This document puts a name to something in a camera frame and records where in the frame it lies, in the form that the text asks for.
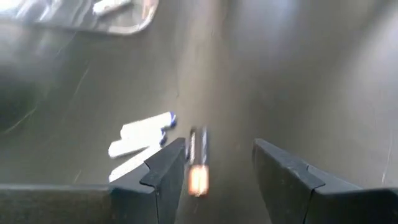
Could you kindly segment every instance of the battery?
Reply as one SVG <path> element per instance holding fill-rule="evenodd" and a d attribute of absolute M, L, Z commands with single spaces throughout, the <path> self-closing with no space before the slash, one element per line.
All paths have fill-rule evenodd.
<path fill-rule="evenodd" d="M 133 138 L 137 133 L 153 129 L 166 129 L 175 126 L 177 120 L 174 112 L 166 112 L 151 118 L 125 124 L 120 130 L 122 139 Z"/>
<path fill-rule="evenodd" d="M 193 127 L 187 146 L 188 193 L 204 196 L 209 189 L 207 129 Z"/>

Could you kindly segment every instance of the white object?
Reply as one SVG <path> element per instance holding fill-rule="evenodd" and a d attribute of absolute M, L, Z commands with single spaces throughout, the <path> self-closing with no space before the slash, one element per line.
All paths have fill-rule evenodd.
<path fill-rule="evenodd" d="M 120 177 L 126 175 L 127 173 L 133 171 L 135 168 L 141 166 L 141 164 L 143 164 L 145 160 L 149 159 L 161 149 L 162 147 L 160 145 L 153 145 L 143 150 L 138 155 L 134 156 L 133 158 L 115 168 L 111 172 L 111 175 L 109 175 L 109 182 L 113 182 Z"/>
<path fill-rule="evenodd" d="M 120 136 L 122 139 L 136 138 L 135 135 L 137 133 L 148 133 L 149 130 L 171 127 L 175 122 L 175 113 L 166 112 L 151 118 L 123 125 L 122 130 L 120 130 Z"/>
<path fill-rule="evenodd" d="M 130 3 L 131 0 L 102 0 L 94 4 L 93 12 L 97 16 L 102 16 Z"/>
<path fill-rule="evenodd" d="M 108 154 L 111 158 L 123 156 L 151 145 L 161 145 L 165 139 L 165 132 L 160 129 L 134 133 L 126 138 L 111 143 Z"/>

